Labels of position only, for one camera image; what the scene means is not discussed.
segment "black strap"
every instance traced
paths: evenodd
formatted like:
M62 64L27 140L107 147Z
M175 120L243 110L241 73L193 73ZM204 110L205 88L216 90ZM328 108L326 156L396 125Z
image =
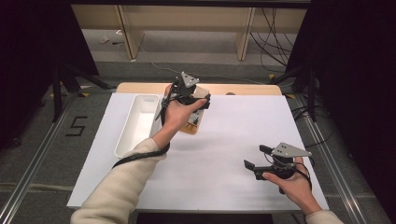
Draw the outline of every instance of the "black strap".
M172 83L171 89L168 92L168 95L166 97L163 97L163 101L161 102L161 111L160 113L158 113L157 117L155 118L155 120L157 120L159 117L161 117L161 123L162 125L165 124L165 113L166 113L166 109L169 106L169 103L175 99L171 98L172 93L175 92L175 87L178 83L178 80L175 80L174 83Z
M141 160L141 159L145 159L145 158L161 156L161 155L165 154L166 152L168 152L170 146L171 146L171 144L169 143L168 145L166 145L166 147L164 149L159 150L159 151L136 153L132 156L122 158L116 164L114 164L112 169L114 169L114 167L116 167L116 166L119 166L119 165L124 164L129 161L137 161L137 160Z
M306 181L308 181L308 183L309 183L309 188L311 188L311 190L312 190L311 176L310 176L310 174L309 174L308 169L307 169L306 166L305 166L304 164L302 164L302 163L299 163L299 162L295 162L295 163L296 163L296 164L302 165L302 166L305 168L305 170L308 172L308 174L307 174L307 175L304 174L301 170L297 169L296 167L293 167L292 170L294 170L295 172L297 172L297 173L299 173L300 175L302 175L303 178L305 178Z

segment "metal rail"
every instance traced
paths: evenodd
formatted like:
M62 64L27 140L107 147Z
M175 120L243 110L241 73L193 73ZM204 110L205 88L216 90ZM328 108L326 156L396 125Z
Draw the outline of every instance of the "metal rail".
M64 122L65 115L67 114L70 105L73 104L77 97L76 93L69 93L65 102L64 102L64 111L57 119L57 121L53 122L45 136L44 140L42 141L40 147L37 150L37 153L33 157L32 161L30 162L28 168L26 169L25 173L23 174L20 182L16 186L16 188L11 193L11 196L7 199L6 203L3 205L0 214L0 223L10 223L12 218L14 218L15 214L18 211L18 208L21 205L21 202L26 195L27 190L29 189L31 183L35 179L35 175L37 174L41 164L43 163L46 155L50 149L50 146L59 131L59 128Z
M306 105L301 95L297 95L297 102L299 106ZM304 120L308 126L309 131L314 137L315 142L320 143L324 141L325 138L323 137L318 125L315 122L313 122L312 119L309 117L305 117ZM368 223L366 217L361 211L361 207L359 206L358 201L356 200L355 196L352 193L352 190L350 189L349 185L344 179L343 173L339 169L334 159L334 156L332 155L332 152L330 151L326 142L318 144L318 150L326 164L326 167L329 170L329 173L332 177L332 181L335 187L337 188L341 199L344 202L344 205L349 213L352 222L356 224Z

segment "metal bracket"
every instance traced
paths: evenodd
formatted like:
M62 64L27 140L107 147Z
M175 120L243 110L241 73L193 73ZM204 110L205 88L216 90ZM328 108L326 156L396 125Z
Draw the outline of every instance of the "metal bracket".
M277 147L272 151L272 155L279 156L283 158L293 158L293 157L310 157L312 153L309 151L305 151L303 149L291 146L286 143L280 143Z
M190 88L199 82L199 78L191 77L184 72L181 72L181 77L183 78L184 85Z

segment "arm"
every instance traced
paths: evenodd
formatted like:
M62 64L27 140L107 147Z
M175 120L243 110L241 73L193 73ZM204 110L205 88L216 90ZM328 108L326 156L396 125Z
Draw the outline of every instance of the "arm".
M300 163L297 164L297 169L306 174L306 170L302 166L304 163L303 159L301 157L296 157L295 162ZM283 191L285 191L288 198L292 202L296 203L306 215L306 221L308 224L342 223L333 212L322 210L312 194L308 182L300 174L295 173L289 179L281 179L270 173L264 173L262 176L272 183L280 186Z
M197 101L193 105L171 102L166 110L163 127L125 156L161 150L187 123L190 113L204 104L205 100ZM112 169L72 215L71 223L127 223L156 164L165 157L166 155L162 155L131 161Z

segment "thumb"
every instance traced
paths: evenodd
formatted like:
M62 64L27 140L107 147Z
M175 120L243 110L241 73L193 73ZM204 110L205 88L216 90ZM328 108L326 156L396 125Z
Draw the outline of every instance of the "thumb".
M206 99L200 99L196 101L194 104L189 105L191 112L201 108L204 104L206 104Z
M277 175L274 175L274 174L271 174L271 173L263 173L262 177L264 177L266 180L268 180L271 183L274 183L274 184L276 184L278 186L282 185L282 183L283 183L283 180L281 178L279 178Z

